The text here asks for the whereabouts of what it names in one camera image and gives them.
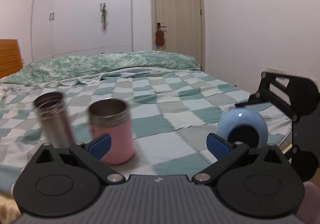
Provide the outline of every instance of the stainless steel thermos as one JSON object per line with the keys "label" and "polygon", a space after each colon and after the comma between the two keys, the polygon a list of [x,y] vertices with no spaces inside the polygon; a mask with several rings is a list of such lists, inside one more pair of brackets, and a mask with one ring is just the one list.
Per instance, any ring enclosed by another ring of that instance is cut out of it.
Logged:
{"label": "stainless steel thermos", "polygon": [[34,105],[49,143],[55,148],[67,148],[75,142],[62,93],[43,94]]}

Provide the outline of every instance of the blanket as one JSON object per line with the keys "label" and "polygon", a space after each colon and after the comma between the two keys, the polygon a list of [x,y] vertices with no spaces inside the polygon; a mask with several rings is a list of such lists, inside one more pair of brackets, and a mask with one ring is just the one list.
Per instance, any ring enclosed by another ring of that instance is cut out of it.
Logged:
{"label": "blanket", "polygon": [[[135,155],[114,166],[130,174],[185,174],[192,177],[216,159],[206,137],[217,129],[221,113],[249,93],[201,71],[163,69],[158,73],[109,75],[91,84],[8,91],[0,101],[0,190],[12,191],[23,167],[45,136],[33,101],[51,91],[64,93],[77,141],[89,142],[87,108],[98,100],[120,98],[130,104]],[[268,142],[281,144],[291,121],[272,104],[251,106],[268,125]]]}

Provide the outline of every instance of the wardrobe door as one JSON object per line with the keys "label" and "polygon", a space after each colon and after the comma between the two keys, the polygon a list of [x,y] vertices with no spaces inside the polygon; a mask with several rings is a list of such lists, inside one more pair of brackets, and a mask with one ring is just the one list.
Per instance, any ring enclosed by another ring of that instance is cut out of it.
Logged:
{"label": "wardrobe door", "polygon": [[34,0],[32,12],[32,57],[40,60],[52,57],[53,0]]}
{"label": "wardrobe door", "polygon": [[104,0],[107,26],[104,47],[132,45],[131,0]]}
{"label": "wardrobe door", "polygon": [[76,51],[77,0],[54,0],[52,13],[53,55]]}
{"label": "wardrobe door", "polygon": [[102,48],[104,32],[101,23],[103,0],[77,0],[75,5],[76,51]]}

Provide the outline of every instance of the black disc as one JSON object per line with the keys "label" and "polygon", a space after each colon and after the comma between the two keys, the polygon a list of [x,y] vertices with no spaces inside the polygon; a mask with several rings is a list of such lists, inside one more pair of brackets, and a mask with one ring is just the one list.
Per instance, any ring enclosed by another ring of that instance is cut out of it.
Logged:
{"label": "black disc", "polygon": [[316,174],[319,165],[318,159],[313,153],[300,151],[292,155],[291,166],[304,182],[309,181]]}
{"label": "black disc", "polygon": [[41,217],[60,217],[88,207],[97,199],[100,190],[100,182],[93,173],[49,162],[38,164],[28,178],[17,182],[14,198],[23,212]]}
{"label": "black disc", "polygon": [[311,80],[291,79],[286,91],[290,93],[290,107],[297,114],[309,115],[315,111],[319,104],[319,90]]}
{"label": "black disc", "polygon": [[304,187],[296,173],[283,169],[280,163],[235,168],[219,179],[218,194],[230,208],[247,216],[275,218],[293,213],[302,202]]}

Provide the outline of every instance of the bed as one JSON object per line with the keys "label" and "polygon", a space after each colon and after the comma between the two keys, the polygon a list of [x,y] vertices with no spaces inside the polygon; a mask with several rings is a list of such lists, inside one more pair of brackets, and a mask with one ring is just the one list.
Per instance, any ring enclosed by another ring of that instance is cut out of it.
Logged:
{"label": "bed", "polygon": [[[142,51],[39,61],[0,80],[0,191],[12,193],[23,167],[45,142],[33,100],[47,92],[65,94],[77,141],[89,142],[87,107],[105,98],[130,104],[135,155],[113,166],[130,174],[186,174],[216,159],[206,137],[222,112],[247,100],[249,93],[199,70],[182,54]],[[268,142],[290,143],[291,120],[270,103],[250,106],[265,119]]]}

